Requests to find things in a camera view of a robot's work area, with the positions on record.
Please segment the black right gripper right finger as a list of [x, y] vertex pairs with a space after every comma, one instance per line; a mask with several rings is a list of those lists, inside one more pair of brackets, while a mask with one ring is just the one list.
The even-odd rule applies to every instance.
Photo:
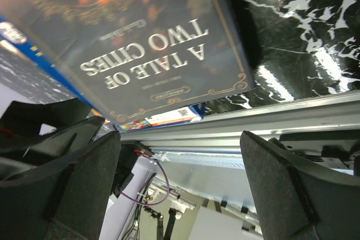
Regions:
[[264, 239], [359, 239], [359, 157], [349, 175], [249, 131], [240, 148]]

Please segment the dark tale of two cities book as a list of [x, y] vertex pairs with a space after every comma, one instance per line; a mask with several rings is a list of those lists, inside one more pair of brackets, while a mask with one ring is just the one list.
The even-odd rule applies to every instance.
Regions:
[[1, 36], [119, 124], [255, 87], [229, 0], [1, 0]]

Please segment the aluminium mounting rail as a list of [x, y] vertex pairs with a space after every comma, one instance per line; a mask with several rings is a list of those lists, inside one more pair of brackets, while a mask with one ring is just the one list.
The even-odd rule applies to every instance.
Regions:
[[139, 141], [153, 151], [238, 153], [243, 131], [270, 139], [285, 133], [355, 128], [359, 128], [357, 90], [211, 115], [194, 123], [123, 133], [121, 141]]

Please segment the black marble pattern mat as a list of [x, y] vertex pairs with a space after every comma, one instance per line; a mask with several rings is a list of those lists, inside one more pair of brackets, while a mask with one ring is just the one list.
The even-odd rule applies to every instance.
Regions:
[[231, 0], [256, 87], [215, 115], [359, 89], [359, 0]]

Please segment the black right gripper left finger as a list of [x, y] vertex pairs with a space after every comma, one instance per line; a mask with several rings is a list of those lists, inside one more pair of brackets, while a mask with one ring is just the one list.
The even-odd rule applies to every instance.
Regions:
[[1, 181], [1, 239], [99, 239], [120, 134]]

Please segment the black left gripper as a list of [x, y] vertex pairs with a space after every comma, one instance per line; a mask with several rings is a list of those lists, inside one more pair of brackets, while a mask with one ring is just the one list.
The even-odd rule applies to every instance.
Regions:
[[[78, 98], [48, 104], [12, 101], [1, 116], [1, 159], [39, 166], [87, 146], [105, 121], [87, 118], [91, 109]], [[43, 124], [61, 129], [39, 135]]]

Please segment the dark blue treehouse book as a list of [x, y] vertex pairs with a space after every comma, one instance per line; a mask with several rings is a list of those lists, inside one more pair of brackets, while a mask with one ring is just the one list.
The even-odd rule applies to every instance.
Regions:
[[[63, 96], [63, 100], [78, 97], [80, 100], [86, 101], [81, 97], [80, 92], [78, 92], [53, 65], [49, 64], [44, 57], [37, 56], [37, 51], [30, 49], [27, 37], [14, 24], [6, 21], [4, 18], [1, 18], [1, 48], [2, 53], [4, 53], [5, 50], [9, 51], [15, 61], [19, 62], [22, 59], [24, 62], [32, 65], [31, 71], [45, 76], [43, 84], [53, 84], [54, 87], [48, 87], [49, 91], [59, 93]], [[191, 123], [202, 120], [204, 113], [205, 104], [201, 103], [199, 105], [183, 107], [163, 114], [135, 120], [130, 123], [116, 124], [116, 127], [119, 130], [128, 132], [130, 130]]]

